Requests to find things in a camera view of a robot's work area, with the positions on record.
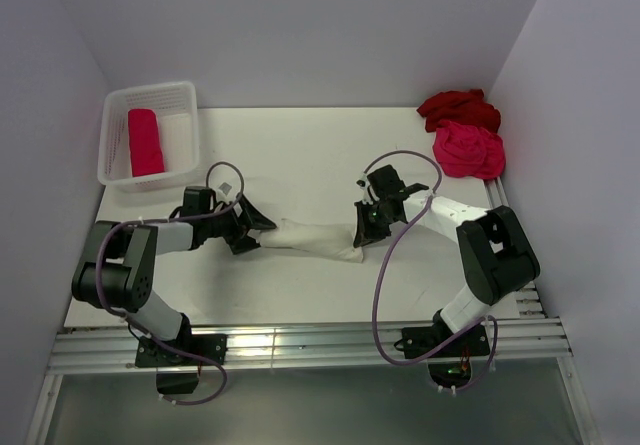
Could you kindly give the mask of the white t shirt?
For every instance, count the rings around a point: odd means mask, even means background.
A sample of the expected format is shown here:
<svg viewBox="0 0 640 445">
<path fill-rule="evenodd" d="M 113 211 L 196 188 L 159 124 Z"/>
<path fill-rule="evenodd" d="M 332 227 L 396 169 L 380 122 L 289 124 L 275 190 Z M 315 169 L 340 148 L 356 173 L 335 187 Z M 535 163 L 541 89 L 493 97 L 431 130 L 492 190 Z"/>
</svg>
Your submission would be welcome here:
<svg viewBox="0 0 640 445">
<path fill-rule="evenodd" d="M 269 249 L 290 249 L 325 259 L 362 263 L 364 253 L 354 245 L 356 227 L 349 224 L 305 224 L 282 219 L 273 230 L 261 231 L 258 244 Z"/>
</svg>

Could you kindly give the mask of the white plastic basket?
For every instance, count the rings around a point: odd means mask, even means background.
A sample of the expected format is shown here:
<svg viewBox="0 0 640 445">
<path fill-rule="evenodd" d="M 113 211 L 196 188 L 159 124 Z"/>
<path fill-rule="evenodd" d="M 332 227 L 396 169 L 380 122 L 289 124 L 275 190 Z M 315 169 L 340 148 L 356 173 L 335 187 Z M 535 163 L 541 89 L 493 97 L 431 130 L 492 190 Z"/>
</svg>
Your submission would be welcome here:
<svg viewBox="0 0 640 445">
<path fill-rule="evenodd" d="M 195 86 L 167 82 L 116 90 L 103 105 L 97 178 L 142 192 L 181 186 L 202 171 Z"/>
</svg>

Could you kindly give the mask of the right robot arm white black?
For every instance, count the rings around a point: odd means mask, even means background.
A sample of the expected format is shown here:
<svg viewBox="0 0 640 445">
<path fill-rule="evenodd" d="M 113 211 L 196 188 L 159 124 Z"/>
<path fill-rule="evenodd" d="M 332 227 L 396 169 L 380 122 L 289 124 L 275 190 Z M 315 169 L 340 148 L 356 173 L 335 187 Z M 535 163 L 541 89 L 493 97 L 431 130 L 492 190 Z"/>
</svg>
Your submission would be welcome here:
<svg viewBox="0 0 640 445">
<path fill-rule="evenodd" d="M 355 203 L 354 247 L 386 239 L 399 222 L 421 226 L 458 246 L 464 285 L 434 315 L 433 343 L 443 354 L 457 353 L 468 339 L 464 327 L 540 274 L 539 261 L 508 206 L 479 208 L 440 196 L 421 183 L 407 185 L 391 165 L 366 170 L 357 184 L 363 198 Z"/>
</svg>

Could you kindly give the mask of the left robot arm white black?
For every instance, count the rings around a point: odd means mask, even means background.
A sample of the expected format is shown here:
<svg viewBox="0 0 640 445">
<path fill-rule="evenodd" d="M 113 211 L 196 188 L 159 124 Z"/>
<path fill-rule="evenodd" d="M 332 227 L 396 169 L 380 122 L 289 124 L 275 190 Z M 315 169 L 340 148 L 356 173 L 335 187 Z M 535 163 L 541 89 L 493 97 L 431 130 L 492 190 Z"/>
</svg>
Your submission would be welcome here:
<svg viewBox="0 0 640 445">
<path fill-rule="evenodd" d="M 246 197 L 231 198 L 229 192 L 228 184 L 191 186 L 165 220 L 96 222 L 72 278 L 73 298 L 159 340 L 159 353 L 170 363 L 190 360 L 195 351 L 191 323 L 154 290 L 156 257 L 196 250 L 209 239 L 224 240 L 234 255 L 257 249 L 252 234 L 277 225 Z"/>
</svg>

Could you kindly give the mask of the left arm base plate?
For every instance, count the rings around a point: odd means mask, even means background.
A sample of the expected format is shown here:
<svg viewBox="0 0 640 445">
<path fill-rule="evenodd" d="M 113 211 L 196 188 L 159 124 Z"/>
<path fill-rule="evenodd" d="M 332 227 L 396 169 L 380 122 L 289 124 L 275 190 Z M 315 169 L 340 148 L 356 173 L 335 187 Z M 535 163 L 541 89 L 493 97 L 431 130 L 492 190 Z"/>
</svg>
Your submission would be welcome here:
<svg viewBox="0 0 640 445">
<path fill-rule="evenodd" d="M 134 367 L 156 371 L 156 390 L 161 395 L 188 396 L 200 384 L 205 366 L 224 364 L 227 340 L 222 333 L 194 334 L 187 323 L 174 340 L 139 336 Z"/>
</svg>

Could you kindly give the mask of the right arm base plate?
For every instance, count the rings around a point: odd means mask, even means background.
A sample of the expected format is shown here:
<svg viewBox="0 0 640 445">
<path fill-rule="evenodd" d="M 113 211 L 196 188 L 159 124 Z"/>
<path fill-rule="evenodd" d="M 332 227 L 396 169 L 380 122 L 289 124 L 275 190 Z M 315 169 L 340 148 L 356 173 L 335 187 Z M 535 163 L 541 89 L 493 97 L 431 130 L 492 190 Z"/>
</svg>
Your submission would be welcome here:
<svg viewBox="0 0 640 445">
<path fill-rule="evenodd" d="M 449 339 L 452 333 L 444 325 L 424 327 L 405 327 L 401 329 L 401 338 L 394 343 L 394 349 L 404 358 L 414 359 Z M 465 335 L 452 341 L 438 351 L 435 358 L 463 358 L 488 356 L 490 343 L 482 325 L 476 325 Z"/>
</svg>

